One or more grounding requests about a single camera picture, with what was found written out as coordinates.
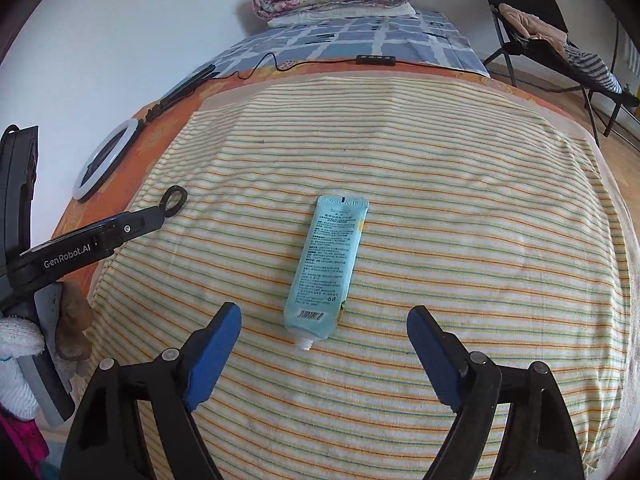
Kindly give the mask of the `white gloved left hand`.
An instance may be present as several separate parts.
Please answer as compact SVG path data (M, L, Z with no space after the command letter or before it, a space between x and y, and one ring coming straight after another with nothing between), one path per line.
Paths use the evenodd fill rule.
M38 356L44 350L44 339L38 327L24 318L2 318L0 333L1 406L17 419L28 422L36 417L39 405L18 359Z

